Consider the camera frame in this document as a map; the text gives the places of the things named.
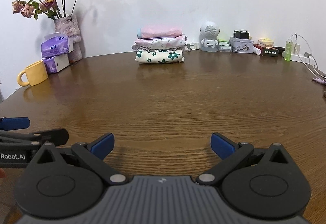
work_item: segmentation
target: white robot toy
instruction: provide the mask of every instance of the white robot toy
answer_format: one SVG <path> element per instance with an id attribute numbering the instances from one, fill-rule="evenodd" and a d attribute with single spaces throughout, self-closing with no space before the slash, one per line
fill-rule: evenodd
<path id="1" fill-rule="evenodd" d="M 218 41 L 216 37 L 220 33 L 217 24 L 212 21 L 205 22 L 200 28 L 200 33 L 205 37 L 200 42 L 200 48 L 207 52 L 217 52 Z"/>

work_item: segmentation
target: mug handle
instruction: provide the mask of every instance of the mug handle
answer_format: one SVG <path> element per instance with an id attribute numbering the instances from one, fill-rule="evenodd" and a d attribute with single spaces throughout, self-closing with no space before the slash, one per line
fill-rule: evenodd
<path id="1" fill-rule="evenodd" d="M 26 86 L 29 85 L 29 82 L 28 82 L 28 81 L 27 81 L 27 82 L 22 81 L 22 75 L 23 75 L 23 74 L 25 74 L 25 70 L 23 70 L 22 72 L 20 72 L 20 73 L 18 74 L 18 76 L 17 76 L 17 82 L 18 82 L 18 84 L 19 84 L 20 86 L 22 86 L 22 87 L 26 87 Z"/>

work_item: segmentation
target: white logo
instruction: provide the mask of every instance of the white logo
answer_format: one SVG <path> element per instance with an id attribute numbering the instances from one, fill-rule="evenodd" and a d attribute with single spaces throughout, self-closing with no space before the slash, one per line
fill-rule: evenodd
<path id="1" fill-rule="evenodd" d="M 0 153 L 0 159 L 6 159 L 6 160 L 26 160 L 25 155 L 20 154 L 19 157 L 17 154 L 10 155 L 10 154 L 3 154 Z"/>
<path id="2" fill-rule="evenodd" d="M 161 178 L 161 179 L 159 179 L 158 180 L 160 183 L 165 183 L 166 181 L 167 181 L 167 179 L 165 179 L 165 178 Z"/>

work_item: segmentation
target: bottle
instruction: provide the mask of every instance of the bottle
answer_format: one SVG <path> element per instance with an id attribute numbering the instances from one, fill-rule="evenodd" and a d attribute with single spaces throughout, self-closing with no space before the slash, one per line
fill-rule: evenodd
<path id="1" fill-rule="evenodd" d="M 285 44 L 285 55 L 284 59 L 286 61 L 291 61 L 291 51 L 292 51 L 292 39 L 289 38 Z"/>

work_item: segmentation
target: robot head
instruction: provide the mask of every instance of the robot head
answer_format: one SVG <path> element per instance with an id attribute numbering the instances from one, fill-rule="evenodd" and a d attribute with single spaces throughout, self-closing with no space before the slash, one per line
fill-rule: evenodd
<path id="1" fill-rule="evenodd" d="M 220 29 L 216 23 L 207 21 L 201 26 L 200 32 L 205 38 L 215 40 L 220 33 Z"/>

